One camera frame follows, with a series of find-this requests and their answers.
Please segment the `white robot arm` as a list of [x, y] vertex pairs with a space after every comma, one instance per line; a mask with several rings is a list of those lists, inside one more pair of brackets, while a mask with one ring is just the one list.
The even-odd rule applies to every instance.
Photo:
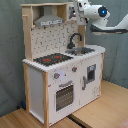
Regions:
[[128, 32], [128, 14], [116, 26], [108, 27], [110, 13], [104, 5], [91, 5], [88, 0], [73, 0], [73, 5], [77, 23], [86, 25], [88, 20], [92, 19], [90, 31], [95, 35]]

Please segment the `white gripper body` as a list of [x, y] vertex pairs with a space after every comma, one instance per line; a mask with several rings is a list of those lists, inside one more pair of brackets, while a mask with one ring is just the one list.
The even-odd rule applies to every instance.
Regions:
[[76, 19], [78, 24], [87, 24], [88, 19], [85, 17], [84, 10], [90, 6], [88, 0], [73, 0]]

